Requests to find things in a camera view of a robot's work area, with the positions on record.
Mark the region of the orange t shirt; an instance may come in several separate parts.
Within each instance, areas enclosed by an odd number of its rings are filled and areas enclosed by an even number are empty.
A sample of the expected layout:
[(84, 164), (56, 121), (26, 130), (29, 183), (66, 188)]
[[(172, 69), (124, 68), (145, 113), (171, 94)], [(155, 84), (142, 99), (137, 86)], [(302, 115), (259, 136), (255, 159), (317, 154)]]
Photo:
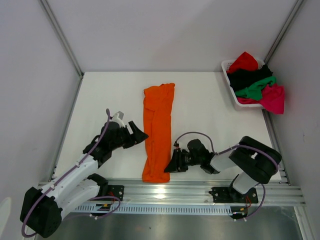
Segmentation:
[(174, 96), (174, 83), (144, 89), (143, 127), (148, 138), (145, 141), (147, 159), (142, 172), (143, 182), (162, 184), (170, 181), (165, 168), (171, 160)]

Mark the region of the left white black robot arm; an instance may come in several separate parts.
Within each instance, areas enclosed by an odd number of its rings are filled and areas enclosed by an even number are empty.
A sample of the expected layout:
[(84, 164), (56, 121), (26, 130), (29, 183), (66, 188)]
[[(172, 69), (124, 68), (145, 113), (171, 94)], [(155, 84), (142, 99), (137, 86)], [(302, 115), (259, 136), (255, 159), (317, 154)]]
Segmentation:
[(124, 125), (121, 120), (109, 120), (99, 135), (84, 148), (80, 159), (61, 176), (43, 185), (31, 187), (24, 195), (20, 221), (25, 238), (37, 234), (51, 236), (63, 219), (86, 201), (121, 199), (112, 195), (109, 182), (97, 170), (111, 158), (118, 148), (128, 149), (149, 136), (133, 121)]

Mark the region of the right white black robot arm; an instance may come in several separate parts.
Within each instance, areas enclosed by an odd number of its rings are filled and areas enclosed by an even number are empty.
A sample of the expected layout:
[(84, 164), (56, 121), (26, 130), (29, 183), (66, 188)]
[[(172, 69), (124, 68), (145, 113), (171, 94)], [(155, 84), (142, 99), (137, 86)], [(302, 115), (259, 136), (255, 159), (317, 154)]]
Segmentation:
[(208, 150), (197, 138), (189, 141), (186, 149), (182, 149), (177, 141), (174, 147), (172, 158), (164, 169), (166, 173), (184, 173), (190, 166), (199, 166), (209, 175), (233, 167), (241, 169), (229, 186), (211, 188), (209, 194), (214, 203), (258, 203), (255, 187), (268, 184), (282, 161), (278, 151), (249, 136), (221, 152)]

